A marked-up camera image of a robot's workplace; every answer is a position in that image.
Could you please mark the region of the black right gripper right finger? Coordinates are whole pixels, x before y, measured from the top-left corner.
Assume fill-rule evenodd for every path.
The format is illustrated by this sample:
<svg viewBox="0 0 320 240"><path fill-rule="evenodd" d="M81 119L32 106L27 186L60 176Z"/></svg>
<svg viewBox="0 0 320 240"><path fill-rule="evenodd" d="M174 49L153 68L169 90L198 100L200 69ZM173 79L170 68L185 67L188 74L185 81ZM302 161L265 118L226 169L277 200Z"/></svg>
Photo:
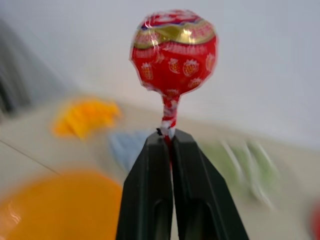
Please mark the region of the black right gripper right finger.
<svg viewBox="0 0 320 240"><path fill-rule="evenodd" d="M172 174L179 240L250 240L225 179L181 130L172 140Z"/></svg>

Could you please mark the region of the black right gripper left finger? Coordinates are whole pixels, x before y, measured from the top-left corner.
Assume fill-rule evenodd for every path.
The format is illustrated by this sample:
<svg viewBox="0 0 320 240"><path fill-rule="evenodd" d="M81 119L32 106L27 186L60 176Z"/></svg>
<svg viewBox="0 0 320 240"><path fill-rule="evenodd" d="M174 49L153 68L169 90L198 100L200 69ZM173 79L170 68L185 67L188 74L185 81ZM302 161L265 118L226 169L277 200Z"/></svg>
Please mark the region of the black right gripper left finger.
<svg viewBox="0 0 320 240"><path fill-rule="evenodd" d="M154 132L124 181L115 240L170 240L172 218L169 151Z"/></svg>

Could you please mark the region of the red strawberry lollipop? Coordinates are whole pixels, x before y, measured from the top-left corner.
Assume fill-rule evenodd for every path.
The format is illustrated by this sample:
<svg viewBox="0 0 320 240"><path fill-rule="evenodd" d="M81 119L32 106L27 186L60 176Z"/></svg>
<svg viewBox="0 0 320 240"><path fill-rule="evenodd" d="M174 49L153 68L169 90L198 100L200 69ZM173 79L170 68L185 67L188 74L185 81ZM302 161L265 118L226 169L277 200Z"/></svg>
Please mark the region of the red strawberry lollipop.
<svg viewBox="0 0 320 240"><path fill-rule="evenodd" d="M130 60L141 85L161 96L159 133L168 149L172 148L180 98L212 75L217 49L214 25L186 9L149 14L135 32Z"/></svg>

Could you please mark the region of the blue wrapped lollipop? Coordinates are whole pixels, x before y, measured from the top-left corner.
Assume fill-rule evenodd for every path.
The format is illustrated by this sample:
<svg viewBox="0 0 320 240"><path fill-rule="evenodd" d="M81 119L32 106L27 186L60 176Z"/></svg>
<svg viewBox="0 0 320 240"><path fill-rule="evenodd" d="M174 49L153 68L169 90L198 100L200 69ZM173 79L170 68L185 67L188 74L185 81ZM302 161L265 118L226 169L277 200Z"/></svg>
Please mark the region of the blue wrapped lollipop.
<svg viewBox="0 0 320 240"><path fill-rule="evenodd" d="M151 133L149 130L135 130L131 132L117 131L109 134L110 153L127 173L131 171Z"/></svg>

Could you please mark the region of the green wrapped lollipop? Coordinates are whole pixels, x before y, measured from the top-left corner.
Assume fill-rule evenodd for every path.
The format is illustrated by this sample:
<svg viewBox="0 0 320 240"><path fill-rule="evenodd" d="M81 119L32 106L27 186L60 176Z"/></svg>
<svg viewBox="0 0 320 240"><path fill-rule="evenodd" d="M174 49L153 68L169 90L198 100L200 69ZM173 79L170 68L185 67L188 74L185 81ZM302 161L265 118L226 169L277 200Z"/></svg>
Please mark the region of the green wrapped lollipop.
<svg viewBox="0 0 320 240"><path fill-rule="evenodd" d="M274 207L272 197L279 191L280 174L260 143L216 141L199 146L232 192L268 208Z"/></svg>

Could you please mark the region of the orange plastic bowl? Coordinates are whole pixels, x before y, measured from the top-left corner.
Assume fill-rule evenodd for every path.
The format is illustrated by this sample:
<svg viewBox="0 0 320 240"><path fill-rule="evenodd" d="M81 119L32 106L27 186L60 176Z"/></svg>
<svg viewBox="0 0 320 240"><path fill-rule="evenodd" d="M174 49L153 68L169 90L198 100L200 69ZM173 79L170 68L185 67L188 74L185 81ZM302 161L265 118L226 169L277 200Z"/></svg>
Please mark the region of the orange plastic bowl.
<svg viewBox="0 0 320 240"><path fill-rule="evenodd" d="M121 197L96 171L48 175L0 200L0 240L116 240Z"/></svg>

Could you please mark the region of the orange wrapped lollipop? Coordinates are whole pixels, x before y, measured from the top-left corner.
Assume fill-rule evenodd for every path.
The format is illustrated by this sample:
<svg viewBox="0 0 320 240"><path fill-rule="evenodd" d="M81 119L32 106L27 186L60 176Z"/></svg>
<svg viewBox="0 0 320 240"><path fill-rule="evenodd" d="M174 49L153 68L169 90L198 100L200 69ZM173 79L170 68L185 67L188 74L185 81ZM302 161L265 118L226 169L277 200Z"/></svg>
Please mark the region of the orange wrapped lollipop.
<svg viewBox="0 0 320 240"><path fill-rule="evenodd" d="M114 101L81 97L58 110L51 131L57 137L84 140L97 131L114 128L121 116L121 109Z"/></svg>

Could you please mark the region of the red round object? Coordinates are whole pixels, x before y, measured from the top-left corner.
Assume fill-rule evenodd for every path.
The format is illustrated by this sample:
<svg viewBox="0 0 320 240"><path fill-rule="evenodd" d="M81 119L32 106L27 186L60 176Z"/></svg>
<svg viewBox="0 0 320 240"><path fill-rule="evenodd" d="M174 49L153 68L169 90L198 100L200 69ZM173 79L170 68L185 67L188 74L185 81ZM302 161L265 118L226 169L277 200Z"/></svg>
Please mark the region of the red round object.
<svg viewBox="0 0 320 240"><path fill-rule="evenodd" d="M313 240L320 240L320 201L314 203L310 212L309 231Z"/></svg>

